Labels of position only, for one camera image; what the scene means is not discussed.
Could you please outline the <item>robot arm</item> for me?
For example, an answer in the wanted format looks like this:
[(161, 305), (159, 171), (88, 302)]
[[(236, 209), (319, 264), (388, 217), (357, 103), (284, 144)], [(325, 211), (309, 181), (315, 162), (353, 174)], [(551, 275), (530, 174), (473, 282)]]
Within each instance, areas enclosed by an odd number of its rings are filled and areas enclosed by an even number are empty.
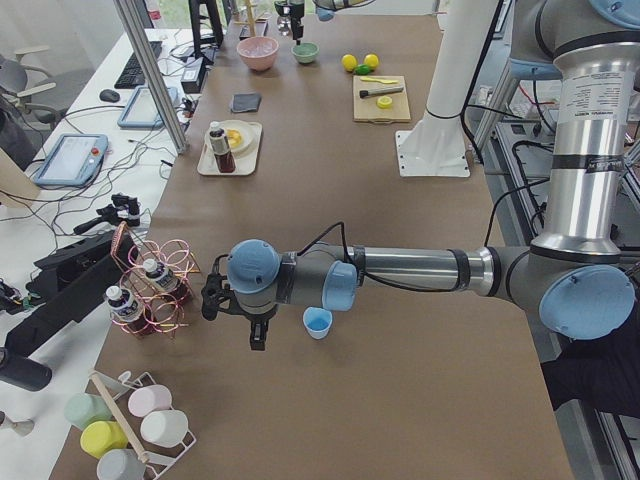
[[(363, 7), (371, 4), (371, 1), (365, 0), (319, 0), (313, 1), (318, 17), (322, 17), (323, 21), (332, 18), (333, 13), (351, 8)], [(305, 1), (276, 1), (274, 6), (278, 15), (289, 19), (289, 25), (293, 40), (297, 45), (301, 43), (304, 35), (304, 25), (302, 19), (305, 16)]]
[(610, 227), (639, 70), (639, 5), (521, 1), (511, 65), (520, 78), (561, 82), (545, 223), (528, 247), (411, 250), (314, 239), (298, 252), (278, 253), (246, 240), (230, 251), (226, 275), (204, 288), (203, 312), (246, 317), (251, 346), (260, 350), (280, 305), (346, 311), (357, 287), (371, 280), (420, 293), (497, 297), (575, 340), (622, 325), (635, 289), (619, 267)]

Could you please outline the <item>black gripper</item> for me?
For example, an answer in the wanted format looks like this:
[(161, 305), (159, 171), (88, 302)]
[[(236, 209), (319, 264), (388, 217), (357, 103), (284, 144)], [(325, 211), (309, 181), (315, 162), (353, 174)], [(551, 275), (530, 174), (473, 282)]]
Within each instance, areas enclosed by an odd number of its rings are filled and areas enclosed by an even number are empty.
[(289, 0), (288, 4), (292, 25), (292, 38), (297, 45), (300, 45), (304, 35), (304, 25), (302, 24), (302, 18), (305, 15), (305, 1)]
[(243, 315), (252, 322), (249, 336), (251, 350), (264, 351), (266, 349), (269, 320), (276, 315), (278, 305), (275, 303), (260, 306), (241, 304), (240, 308), (243, 311)]

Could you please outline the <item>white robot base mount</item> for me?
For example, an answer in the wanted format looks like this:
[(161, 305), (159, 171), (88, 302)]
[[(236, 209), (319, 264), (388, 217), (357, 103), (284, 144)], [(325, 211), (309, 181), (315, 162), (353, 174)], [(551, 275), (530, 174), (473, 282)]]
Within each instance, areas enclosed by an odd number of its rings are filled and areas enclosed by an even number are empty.
[(494, 0), (450, 3), (425, 113), (412, 130), (396, 133), (401, 176), (470, 175), (462, 127), (464, 109), (501, 5)]

